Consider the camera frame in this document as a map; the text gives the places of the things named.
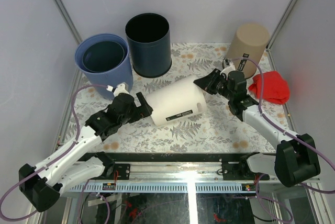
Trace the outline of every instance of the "white cylinder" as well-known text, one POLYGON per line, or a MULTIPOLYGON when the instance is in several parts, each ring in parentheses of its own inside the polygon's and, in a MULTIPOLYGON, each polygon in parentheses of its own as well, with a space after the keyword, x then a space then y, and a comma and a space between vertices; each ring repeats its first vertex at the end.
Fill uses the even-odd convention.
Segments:
POLYGON ((151 118, 155 125, 161 126, 207 110, 203 91, 193 83, 196 79, 194 75, 188 76, 146 96, 153 109, 151 118))

